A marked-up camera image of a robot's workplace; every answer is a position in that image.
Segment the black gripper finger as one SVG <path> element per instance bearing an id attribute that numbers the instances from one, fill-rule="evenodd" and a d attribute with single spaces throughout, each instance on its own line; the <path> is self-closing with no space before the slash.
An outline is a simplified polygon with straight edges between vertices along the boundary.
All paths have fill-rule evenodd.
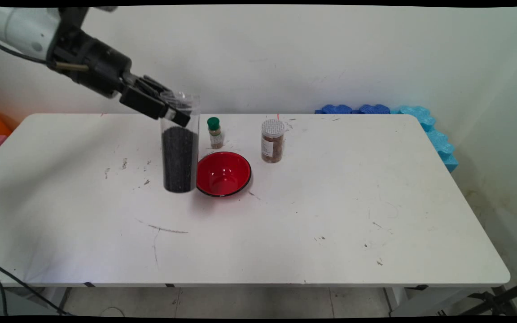
<path id="1" fill-rule="evenodd" d="M 146 94 L 137 87 L 126 86 L 119 102 L 144 116 L 168 119 L 181 127 L 186 127 L 192 119 L 190 113 L 180 111 L 177 105 Z"/>
<path id="2" fill-rule="evenodd" d="M 150 76 L 131 74 L 131 87 L 137 87 L 146 94 L 177 105 L 180 111 L 194 110 L 194 104 L 189 101 L 185 94 L 173 92 L 170 88 L 167 88 Z"/>

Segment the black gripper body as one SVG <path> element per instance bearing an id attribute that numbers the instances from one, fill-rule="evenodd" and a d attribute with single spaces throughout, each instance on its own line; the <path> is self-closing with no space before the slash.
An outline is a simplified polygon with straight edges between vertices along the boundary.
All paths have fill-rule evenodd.
<path id="1" fill-rule="evenodd" d="M 123 92 L 132 61 L 76 25 L 60 25 L 48 50 L 49 67 L 107 98 Z"/>

